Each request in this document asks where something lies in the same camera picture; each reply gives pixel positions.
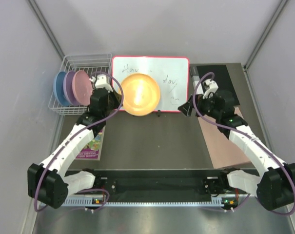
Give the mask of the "yellow plate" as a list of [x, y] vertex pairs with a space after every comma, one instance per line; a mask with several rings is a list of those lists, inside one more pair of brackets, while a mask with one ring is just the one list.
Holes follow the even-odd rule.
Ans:
[[134, 116], [152, 113], [160, 102], [160, 87], [149, 75], [134, 73], [121, 82], [123, 109]]

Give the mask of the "pink plate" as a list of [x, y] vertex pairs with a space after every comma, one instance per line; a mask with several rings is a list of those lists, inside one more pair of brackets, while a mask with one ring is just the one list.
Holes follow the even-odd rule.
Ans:
[[74, 97], [81, 105], [88, 106], [90, 104], [93, 87], [85, 71], [79, 70], [75, 73], [72, 80], [72, 89]]

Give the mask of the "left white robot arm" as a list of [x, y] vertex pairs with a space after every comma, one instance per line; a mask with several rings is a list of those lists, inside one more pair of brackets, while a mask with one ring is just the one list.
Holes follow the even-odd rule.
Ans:
[[45, 207], [59, 208], [70, 195], [89, 191], [97, 193], [102, 182], [89, 170], [66, 175], [83, 147], [93, 140], [122, 107], [124, 91], [117, 93], [111, 86], [97, 88], [91, 95], [91, 103], [74, 124], [65, 140], [40, 164], [31, 164], [27, 170], [28, 195], [34, 200], [36, 212]]

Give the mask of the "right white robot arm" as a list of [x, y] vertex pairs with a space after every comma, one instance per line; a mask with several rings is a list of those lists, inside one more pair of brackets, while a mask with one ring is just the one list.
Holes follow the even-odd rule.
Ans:
[[288, 214], [295, 212], [295, 163], [287, 164], [275, 156], [252, 132], [248, 123], [235, 113], [230, 92], [192, 95], [178, 110], [189, 117], [193, 110], [197, 117], [217, 126], [225, 137], [235, 144], [251, 161], [258, 175], [241, 169], [225, 169], [219, 177], [219, 188], [230, 193], [234, 189], [255, 196], [268, 211], [293, 204]]

